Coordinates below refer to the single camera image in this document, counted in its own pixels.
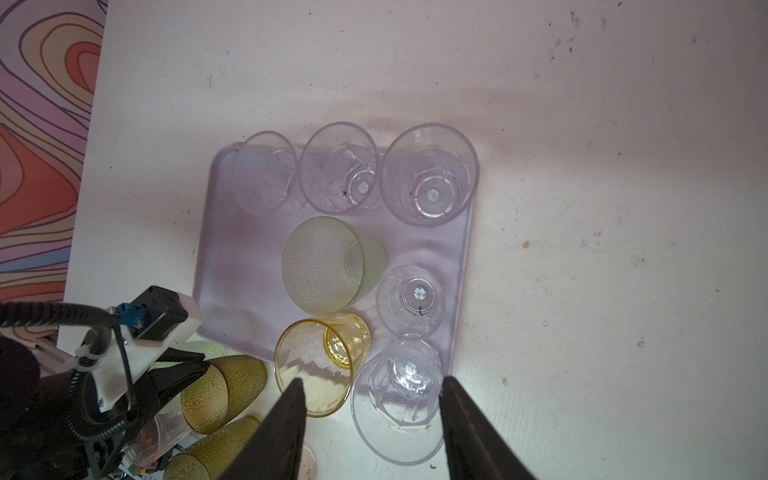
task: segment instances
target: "plastic tray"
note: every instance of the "plastic tray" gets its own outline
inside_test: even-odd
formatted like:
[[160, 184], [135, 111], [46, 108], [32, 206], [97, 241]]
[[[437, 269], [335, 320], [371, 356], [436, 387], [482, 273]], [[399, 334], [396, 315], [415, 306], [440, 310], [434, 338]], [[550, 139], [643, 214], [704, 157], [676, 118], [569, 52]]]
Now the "plastic tray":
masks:
[[[309, 205], [288, 217], [247, 213], [231, 189], [236, 153], [237, 146], [220, 150], [210, 168], [194, 281], [194, 299], [204, 318], [198, 333], [272, 362], [280, 334], [291, 323], [311, 318], [283, 285], [283, 246], [299, 224], [320, 213]], [[445, 292], [445, 318], [426, 341], [440, 353], [443, 372], [450, 373], [472, 207], [436, 228], [410, 227], [386, 208], [369, 216], [340, 218], [381, 242], [389, 259], [387, 270], [419, 265], [437, 277]], [[371, 330], [369, 358], [395, 339], [376, 313], [376, 289], [346, 311], [360, 315]]]

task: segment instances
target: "colorful floor mat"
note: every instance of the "colorful floor mat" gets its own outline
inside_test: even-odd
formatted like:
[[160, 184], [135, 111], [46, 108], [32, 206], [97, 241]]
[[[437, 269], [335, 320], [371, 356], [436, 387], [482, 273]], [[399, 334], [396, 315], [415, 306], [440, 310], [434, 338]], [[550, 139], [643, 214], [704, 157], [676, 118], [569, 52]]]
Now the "colorful floor mat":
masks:
[[0, 300], [62, 300], [107, 2], [0, 12]]

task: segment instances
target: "white table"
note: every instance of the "white table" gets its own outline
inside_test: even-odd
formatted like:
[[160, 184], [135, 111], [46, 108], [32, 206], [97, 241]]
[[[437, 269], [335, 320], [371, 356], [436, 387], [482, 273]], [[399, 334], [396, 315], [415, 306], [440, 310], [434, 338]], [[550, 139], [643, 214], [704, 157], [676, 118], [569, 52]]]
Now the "white table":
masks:
[[[453, 372], [530, 469], [768, 478], [767, 15], [112, 0], [65, 298], [191, 293], [225, 145], [442, 121], [482, 164]], [[321, 479], [447, 476], [377, 460], [348, 406], [307, 428]]]

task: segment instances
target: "white tabletop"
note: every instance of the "white tabletop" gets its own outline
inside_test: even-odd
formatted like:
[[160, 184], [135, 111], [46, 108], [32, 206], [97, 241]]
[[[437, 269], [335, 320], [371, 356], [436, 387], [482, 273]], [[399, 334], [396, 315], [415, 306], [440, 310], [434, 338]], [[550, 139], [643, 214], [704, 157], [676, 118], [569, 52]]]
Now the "white tabletop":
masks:
[[[767, 18], [747, 0], [112, 0], [65, 298], [191, 293], [225, 145], [347, 120], [386, 146], [445, 122], [482, 165], [453, 372], [522, 461], [542, 480], [768, 478]], [[447, 477], [444, 452], [377, 460], [348, 406], [306, 443], [321, 479]]]

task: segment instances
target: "patterned carpet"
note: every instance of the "patterned carpet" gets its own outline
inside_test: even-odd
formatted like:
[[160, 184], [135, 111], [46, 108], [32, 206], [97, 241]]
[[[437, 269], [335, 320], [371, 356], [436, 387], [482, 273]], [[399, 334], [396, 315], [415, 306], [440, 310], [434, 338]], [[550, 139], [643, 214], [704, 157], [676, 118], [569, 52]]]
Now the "patterned carpet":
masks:
[[107, 2], [0, 12], [0, 300], [62, 300]]

